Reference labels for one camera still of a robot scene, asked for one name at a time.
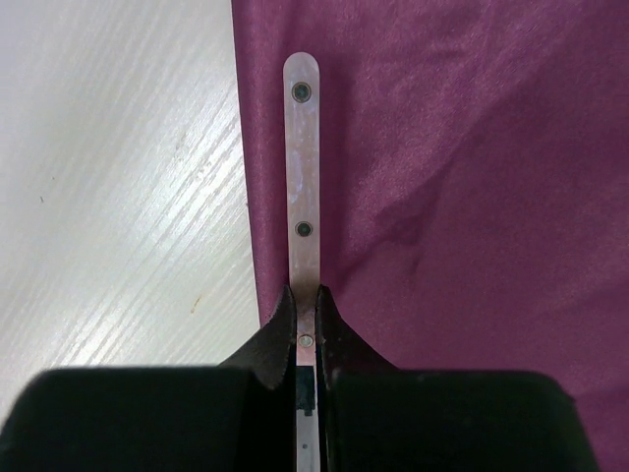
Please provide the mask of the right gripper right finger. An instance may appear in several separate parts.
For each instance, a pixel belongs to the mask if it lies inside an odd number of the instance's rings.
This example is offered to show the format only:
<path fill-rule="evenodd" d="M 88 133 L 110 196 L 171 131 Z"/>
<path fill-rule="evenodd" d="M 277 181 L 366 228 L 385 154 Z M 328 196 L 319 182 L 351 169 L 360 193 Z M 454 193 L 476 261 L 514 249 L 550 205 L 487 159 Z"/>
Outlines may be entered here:
<path fill-rule="evenodd" d="M 403 370 L 315 305 L 327 471 L 597 471 L 573 399 L 530 371 Z"/>

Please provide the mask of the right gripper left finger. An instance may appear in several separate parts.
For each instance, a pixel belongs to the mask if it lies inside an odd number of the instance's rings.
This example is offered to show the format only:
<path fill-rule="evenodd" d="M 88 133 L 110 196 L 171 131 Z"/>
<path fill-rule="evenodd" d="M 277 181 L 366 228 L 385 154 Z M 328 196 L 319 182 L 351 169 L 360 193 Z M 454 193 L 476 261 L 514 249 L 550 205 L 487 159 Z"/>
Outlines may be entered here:
<path fill-rule="evenodd" d="M 5 471 L 291 471 L 295 318 L 272 319 L 216 366 L 45 371 L 1 429 Z"/>

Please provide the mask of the purple cloth napkin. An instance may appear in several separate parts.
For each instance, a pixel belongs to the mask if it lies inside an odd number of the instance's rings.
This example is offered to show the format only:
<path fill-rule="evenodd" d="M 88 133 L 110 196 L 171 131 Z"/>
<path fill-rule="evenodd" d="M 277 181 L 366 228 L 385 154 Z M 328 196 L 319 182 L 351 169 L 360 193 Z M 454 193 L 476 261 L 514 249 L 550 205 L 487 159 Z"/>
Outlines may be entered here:
<path fill-rule="evenodd" d="M 287 279 L 282 68 L 320 69 L 321 279 L 407 369 L 545 373 L 628 467 L 628 5 L 236 1 L 259 316 Z"/>

